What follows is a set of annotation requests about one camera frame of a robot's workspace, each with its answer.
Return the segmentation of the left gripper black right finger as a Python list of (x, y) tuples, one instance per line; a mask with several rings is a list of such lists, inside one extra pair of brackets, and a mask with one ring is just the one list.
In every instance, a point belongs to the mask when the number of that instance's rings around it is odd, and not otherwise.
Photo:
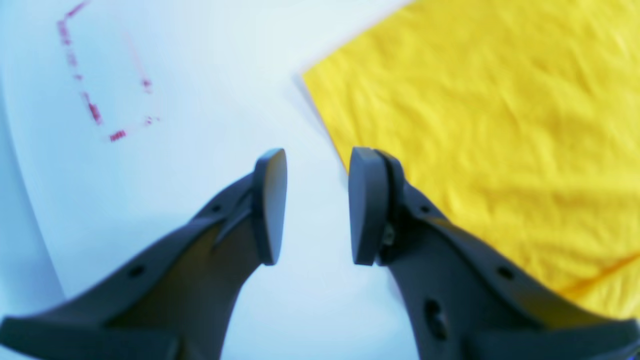
[(389, 269), (422, 360), (637, 360), (639, 321), (555, 294), (462, 230), (365, 146), (349, 162), (353, 262)]

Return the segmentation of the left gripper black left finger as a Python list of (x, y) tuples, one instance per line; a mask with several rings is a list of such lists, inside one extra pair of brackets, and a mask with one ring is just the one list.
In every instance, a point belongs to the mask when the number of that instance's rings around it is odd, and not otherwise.
[(218, 360), (234, 306), (282, 247), (282, 148), (220, 191), (188, 223), (80, 296), (5, 317), (1, 344), (39, 360)]

